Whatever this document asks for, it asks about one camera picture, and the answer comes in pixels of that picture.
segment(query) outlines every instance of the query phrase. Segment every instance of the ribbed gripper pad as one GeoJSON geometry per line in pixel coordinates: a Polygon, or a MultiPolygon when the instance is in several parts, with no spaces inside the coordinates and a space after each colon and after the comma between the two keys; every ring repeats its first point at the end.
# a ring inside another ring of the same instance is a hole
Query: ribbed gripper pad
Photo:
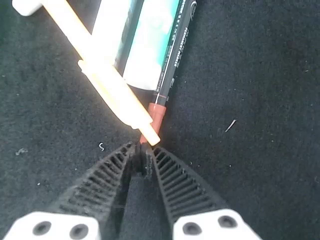
{"type": "Polygon", "coordinates": [[[168,220],[227,208],[225,201],[189,166],[164,148],[155,148],[153,165],[168,220]]]}
{"type": "Polygon", "coordinates": [[[111,208],[117,207],[114,206],[115,198],[121,191],[126,165],[134,153],[135,146],[127,143],[100,160],[67,189],[49,210],[94,217],[98,221],[106,220],[111,208]]]}

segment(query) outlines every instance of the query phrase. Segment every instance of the black carpet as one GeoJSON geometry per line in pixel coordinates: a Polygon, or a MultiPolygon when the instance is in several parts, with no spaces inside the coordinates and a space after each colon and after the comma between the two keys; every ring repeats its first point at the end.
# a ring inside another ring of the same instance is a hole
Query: black carpet
{"type": "MultiPolygon", "coordinates": [[[[161,145],[263,239],[319,239],[319,3],[199,2],[161,145]]],[[[91,30],[99,0],[70,4],[91,30]]],[[[98,159],[139,139],[104,104],[78,59],[44,9],[22,17],[1,1],[0,237],[98,159]]],[[[141,184],[130,190],[121,238],[163,239],[141,184]]]]}

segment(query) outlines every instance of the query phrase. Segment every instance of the dark fabric surface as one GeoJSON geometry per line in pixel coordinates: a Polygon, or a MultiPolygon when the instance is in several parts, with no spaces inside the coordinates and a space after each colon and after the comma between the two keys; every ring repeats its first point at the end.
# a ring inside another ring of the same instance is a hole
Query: dark fabric surface
{"type": "MultiPolygon", "coordinates": [[[[91,30],[99,0],[70,4],[91,30]]],[[[320,238],[319,9],[316,0],[200,1],[160,133],[265,240],[320,238]]],[[[22,17],[1,1],[0,237],[139,139],[78,59],[44,9],[22,17]]],[[[144,184],[130,189],[121,239],[163,239],[144,184]]]]}

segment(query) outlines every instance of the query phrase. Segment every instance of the pen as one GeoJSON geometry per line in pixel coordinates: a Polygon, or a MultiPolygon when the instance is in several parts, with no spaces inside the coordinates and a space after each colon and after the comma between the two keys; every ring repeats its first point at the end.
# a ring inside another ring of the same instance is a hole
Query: pen
{"type": "MultiPolygon", "coordinates": [[[[158,85],[153,93],[153,101],[148,106],[148,112],[153,119],[151,126],[156,133],[159,133],[166,113],[169,91],[175,82],[175,72],[180,64],[189,34],[189,24],[193,20],[196,7],[196,0],[181,0],[175,16],[158,85]]],[[[143,135],[140,142],[147,142],[143,135]]]]}

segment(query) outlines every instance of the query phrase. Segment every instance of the screw hole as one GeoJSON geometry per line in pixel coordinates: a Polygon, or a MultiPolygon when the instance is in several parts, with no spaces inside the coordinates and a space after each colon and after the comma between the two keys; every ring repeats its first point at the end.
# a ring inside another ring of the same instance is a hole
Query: screw hole
{"type": "Polygon", "coordinates": [[[194,222],[188,222],[182,227],[183,233],[185,235],[199,235],[202,233],[201,227],[194,223],[194,222]]]}
{"type": "Polygon", "coordinates": [[[47,232],[49,232],[50,228],[51,228],[51,222],[42,221],[37,225],[35,225],[32,232],[36,236],[42,236],[42,235],[45,235],[47,232]]]}
{"type": "Polygon", "coordinates": [[[235,228],[238,226],[236,220],[230,216],[221,216],[221,217],[219,217],[218,222],[219,222],[220,227],[222,227],[222,228],[231,229],[231,228],[235,228]]]}
{"type": "Polygon", "coordinates": [[[88,235],[89,229],[85,224],[75,225],[70,231],[70,238],[73,240],[84,239],[88,235]]]}

